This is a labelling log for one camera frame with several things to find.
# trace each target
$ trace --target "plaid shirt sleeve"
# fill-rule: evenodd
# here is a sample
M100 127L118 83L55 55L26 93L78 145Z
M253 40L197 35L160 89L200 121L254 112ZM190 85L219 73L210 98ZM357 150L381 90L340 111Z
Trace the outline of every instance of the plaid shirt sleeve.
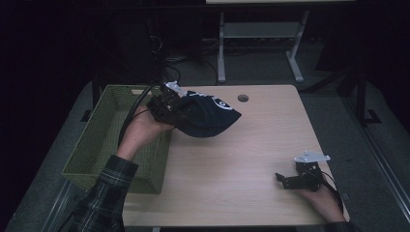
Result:
M95 185L73 211L69 231L125 231L123 208L138 165L111 156Z

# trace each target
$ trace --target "hand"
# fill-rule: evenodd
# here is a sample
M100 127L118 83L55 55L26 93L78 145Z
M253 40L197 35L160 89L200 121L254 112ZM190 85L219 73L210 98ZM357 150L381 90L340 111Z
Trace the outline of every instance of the hand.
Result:
M326 221L346 221L334 195L324 185L321 185L316 192L308 189L295 189L293 191L303 196Z
M157 122L145 105L139 106L133 115L135 118L128 125L117 150L117 156L125 160L133 160L135 153L141 147L154 140L159 133L174 128Z

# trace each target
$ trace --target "black cable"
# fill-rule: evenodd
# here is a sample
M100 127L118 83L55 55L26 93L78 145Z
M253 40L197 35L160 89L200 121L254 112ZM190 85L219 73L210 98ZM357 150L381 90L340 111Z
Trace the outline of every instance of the black cable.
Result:
M162 74L166 78L166 81L172 81L172 76L167 70L163 70Z
M124 120L124 124L120 130L120 134L118 136L118 146L120 146L121 142L123 141L124 138L124 133L126 132L126 129L130 122L133 119L133 114L135 113L136 109L139 107L139 105L142 103L142 100L148 95L148 93L155 87L158 86L159 84L152 84L145 88L145 90L142 92L141 95L138 96L136 99L135 103L132 105L132 108L130 109L126 119Z
M215 39L215 43L210 46L202 47L202 55L211 55L218 53L220 50L220 42L218 39Z
M217 71L217 69L215 69L215 67L211 63L209 63L208 61L202 61L202 63L209 65L211 67L211 69L214 71L215 77L217 78L217 81L215 82L215 85L218 85L218 71Z
M158 36L150 36L150 39L156 39L160 42L160 44L158 45L158 48L156 48L156 51L160 51L162 49L162 40L160 37Z
M235 44L234 44L235 47L233 47L233 50L238 50L238 51L236 53L235 53L235 51L233 51L231 53L230 51L228 51L228 49L229 49L228 45L229 44L233 44L233 42L226 43L227 48L224 52L225 56L245 56L245 55L248 55L248 54L255 53L254 51L251 50L249 45L243 44L243 42L240 41L240 40L235 40Z
M140 114L142 114L142 113L145 113L145 112L147 112L148 110L151 110L151 108L142 110L141 112L139 112L139 113L133 115L132 118L134 119L134 118L136 118L136 116L138 116L138 115L140 115Z
M178 69L176 69L176 68L174 68L174 67L171 67L171 66L165 66L165 68L166 68L166 69L171 69L171 70L175 71L175 72L178 74L178 78L177 78L176 80L177 80L177 82L179 83L180 80L181 80L181 72L180 72Z
M331 177L331 175L329 175L328 173L326 173L326 172L324 172L324 171L322 171L322 173L325 174L326 176L328 176L328 177L332 180L332 182L336 185L335 179L333 179L333 178Z
M331 185L329 185L329 183L327 183L325 180L323 180L323 178L319 178L316 175L314 175L313 173L311 173L309 170L305 169L305 172L307 174L309 174L310 176L312 176L313 178L315 178L316 180L318 180L322 185L324 185L326 188L328 188L328 190L334 195L334 197L337 200L337 204L338 207L340 208L341 212L344 212L344 208L343 208L343 201L341 200L341 196L340 193L333 188Z

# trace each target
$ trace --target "table top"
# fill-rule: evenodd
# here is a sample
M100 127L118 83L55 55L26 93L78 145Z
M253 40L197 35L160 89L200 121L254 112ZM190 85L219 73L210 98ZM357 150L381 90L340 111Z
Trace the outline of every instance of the table top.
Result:
M275 173L295 176L293 158L322 153L291 85L184 87L220 98L242 117L211 138L172 132L162 193L127 195L125 225L269 226L324 223ZM238 101L247 95L247 102ZM331 174L327 162L319 163Z
M240 3L326 3L355 2L356 0L206 0L207 4L240 4Z

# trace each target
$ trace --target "gray floor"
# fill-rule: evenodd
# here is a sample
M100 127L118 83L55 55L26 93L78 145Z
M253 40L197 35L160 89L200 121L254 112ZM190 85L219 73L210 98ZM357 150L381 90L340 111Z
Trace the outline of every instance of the gray floor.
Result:
M281 48L270 52L227 56L225 85L292 84L298 89L306 88L328 74L314 69L320 51L320 44L304 44L301 47L297 60L306 79L304 83L297 83L293 79ZM215 55L207 56L206 59L216 68ZM209 65L185 62L173 67L182 73L182 86L214 85L216 82L215 72ZM301 98L323 152L332 157L329 165L350 217L365 232L410 231L410 224L375 161L363 129L351 114L349 105L354 96L351 99L340 98L336 94L337 85L338 81L335 81L314 94L302 94ZM410 189L410 173L405 166L410 161L408 132L389 110L382 95L371 85L368 85L366 106L374 109L382 121L382 124L369 125L366 131L380 146L403 186ZM87 85L7 231L56 231L53 225L60 224L73 208L81 191L68 186L61 171L85 127L85 123L80 122L81 117L85 110L91 108L91 87ZM62 188L66 188L69 194L59 195ZM65 208L64 213L55 217L61 206ZM149 230L127 228L127 231ZM298 231L321 231L321 228L301 227Z

